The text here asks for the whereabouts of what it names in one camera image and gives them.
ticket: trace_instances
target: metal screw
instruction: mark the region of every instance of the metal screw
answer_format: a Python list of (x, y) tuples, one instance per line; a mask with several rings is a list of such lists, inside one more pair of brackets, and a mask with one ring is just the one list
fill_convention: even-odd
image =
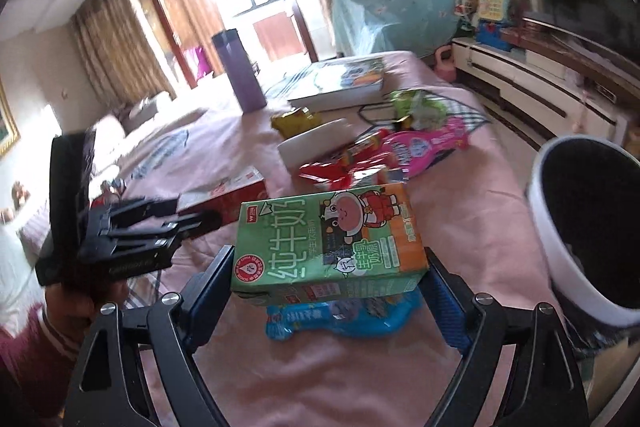
[(488, 306), (489, 304), (493, 304), (494, 298), (488, 293), (479, 293), (476, 295), (476, 302), (482, 304), (482, 306)]
[(167, 293), (166, 295), (162, 296), (162, 304), (164, 304), (165, 306), (172, 306), (174, 305), (177, 301), (180, 300), (180, 295), (177, 293)]
[(545, 315), (552, 315), (554, 312), (554, 307), (548, 302), (540, 302), (538, 309)]
[(102, 315), (111, 315), (114, 311), (116, 311), (117, 306), (112, 302), (107, 302), (102, 308), (100, 308), (100, 313)]

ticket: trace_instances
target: purple thermos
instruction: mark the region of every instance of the purple thermos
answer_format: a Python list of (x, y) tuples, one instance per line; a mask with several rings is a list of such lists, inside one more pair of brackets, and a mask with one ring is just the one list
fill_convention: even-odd
[(262, 109), (267, 105), (267, 100), (255, 78), (254, 68), (240, 41), (238, 30), (224, 30), (214, 35), (211, 40), (225, 67), (226, 76), (229, 77), (242, 112)]

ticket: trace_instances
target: person's arm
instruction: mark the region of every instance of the person's arm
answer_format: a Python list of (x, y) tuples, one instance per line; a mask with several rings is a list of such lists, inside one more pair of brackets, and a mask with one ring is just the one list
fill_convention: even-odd
[[(127, 291), (126, 283), (117, 283), (107, 300), (121, 303)], [(47, 288), (45, 298), (17, 337), (0, 335), (0, 358), (40, 418), (62, 410), (84, 331), (102, 305), (61, 285)]]

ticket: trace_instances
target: cardboard box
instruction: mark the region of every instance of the cardboard box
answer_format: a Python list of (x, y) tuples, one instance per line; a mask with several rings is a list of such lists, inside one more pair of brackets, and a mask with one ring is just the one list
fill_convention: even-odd
[(216, 210), (222, 215), (222, 226), (234, 223), (240, 215), (243, 201), (267, 198), (264, 178), (254, 167), (249, 167), (239, 176), (225, 178), (178, 198), (177, 213), (180, 216), (203, 210)]
[(404, 184), (243, 203), (231, 289), (256, 305), (395, 295), (428, 269)]

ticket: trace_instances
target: green snack bag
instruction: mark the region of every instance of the green snack bag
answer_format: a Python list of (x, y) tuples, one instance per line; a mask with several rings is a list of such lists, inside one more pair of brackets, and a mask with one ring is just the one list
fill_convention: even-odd
[(396, 108), (398, 120), (412, 117), (412, 129), (416, 131), (434, 131), (444, 126), (447, 120), (447, 106), (431, 100), (423, 89), (405, 89), (394, 91), (391, 102)]
[(260, 306), (413, 290), (428, 269), (404, 184), (243, 203), (231, 289)]

